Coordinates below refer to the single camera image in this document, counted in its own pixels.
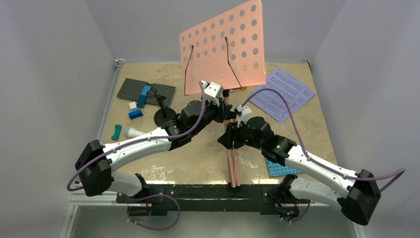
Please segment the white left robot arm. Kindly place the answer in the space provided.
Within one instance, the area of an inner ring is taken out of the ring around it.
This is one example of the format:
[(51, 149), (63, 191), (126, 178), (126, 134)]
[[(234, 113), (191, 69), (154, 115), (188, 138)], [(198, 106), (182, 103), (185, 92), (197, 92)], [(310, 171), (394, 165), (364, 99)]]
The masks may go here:
[(87, 143), (75, 163), (75, 178), (88, 197), (105, 191), (128, 195), (134, 202), (146, 200), (148, 190), (140, 175), (119, 173), (118, 170), (149, 155), (178, 149), (190, 143), (194, 136), (211, 122), (222, 123), (235, 117), (232, 105), (220, 100), (191, 101), (174, 119), (155, 130), (128, 140), (101, 144), (97, 139)]

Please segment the pink music stand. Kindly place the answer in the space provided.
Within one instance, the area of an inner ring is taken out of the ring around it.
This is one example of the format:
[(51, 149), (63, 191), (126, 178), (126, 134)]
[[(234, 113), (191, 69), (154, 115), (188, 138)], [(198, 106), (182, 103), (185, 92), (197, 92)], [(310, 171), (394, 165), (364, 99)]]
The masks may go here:
[(224, 93), (265, 83), (262, 9), (249, 0), (180, 34), (184, 95), (198, 93), (202, 80)]

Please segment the black microphone stand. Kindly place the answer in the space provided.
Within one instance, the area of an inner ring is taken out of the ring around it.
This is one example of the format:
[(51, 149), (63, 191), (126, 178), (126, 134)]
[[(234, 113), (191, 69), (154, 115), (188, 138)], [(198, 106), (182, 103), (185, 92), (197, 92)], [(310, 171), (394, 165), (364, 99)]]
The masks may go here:
[(156, 98), (159, 106), (159, 110), (156, 111), (154, 115), (154, 122), (156, 126), (162, 126), (168, 121), (174, 120), (177, 116), (177, 113), (175, 110), (164, 106), (166, 97), (157, 93), (154, 93), (154, 97)]

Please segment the white microphone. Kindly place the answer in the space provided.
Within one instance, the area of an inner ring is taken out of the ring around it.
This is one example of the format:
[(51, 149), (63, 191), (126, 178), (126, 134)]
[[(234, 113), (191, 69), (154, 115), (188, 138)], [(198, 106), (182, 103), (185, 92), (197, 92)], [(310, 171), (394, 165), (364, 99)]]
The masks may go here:
[(139, 131), (133, 127), (127, 127), (124, 130), (124, 135), (129, 138), (137, 138), (137, 137), (144, 137), (146, 135), (145, 132)]

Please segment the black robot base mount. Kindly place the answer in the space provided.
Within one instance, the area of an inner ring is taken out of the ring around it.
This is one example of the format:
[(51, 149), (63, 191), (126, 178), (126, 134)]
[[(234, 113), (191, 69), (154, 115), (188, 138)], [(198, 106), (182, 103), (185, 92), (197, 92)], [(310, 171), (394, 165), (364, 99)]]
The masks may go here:
[(307, 199), (298, 199), (278, 184), (150, 184), (134, 197), (119, 194), (117, 203), (134, 207), (134, 216), (165, 216), (168, 212), (258, 212), (294, 218)]

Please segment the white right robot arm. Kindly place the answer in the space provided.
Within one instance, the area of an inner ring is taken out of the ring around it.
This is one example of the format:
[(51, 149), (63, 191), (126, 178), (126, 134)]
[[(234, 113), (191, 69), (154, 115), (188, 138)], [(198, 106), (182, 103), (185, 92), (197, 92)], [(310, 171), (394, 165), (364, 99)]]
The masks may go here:
[(285, 202), (297, 198), (337, 205), (349, 220), (366, 226), (381, 198), (370, 171), (356, 172), (310, 154), (295, 141), (275, 134), (262, 117), (229, 123), (217, 141), (227, 149), (258, 149), (272, 163), (297, 169), (317, 180), (315, 189), (302, 185), (298, 178), (281, 185), (278, 195)]

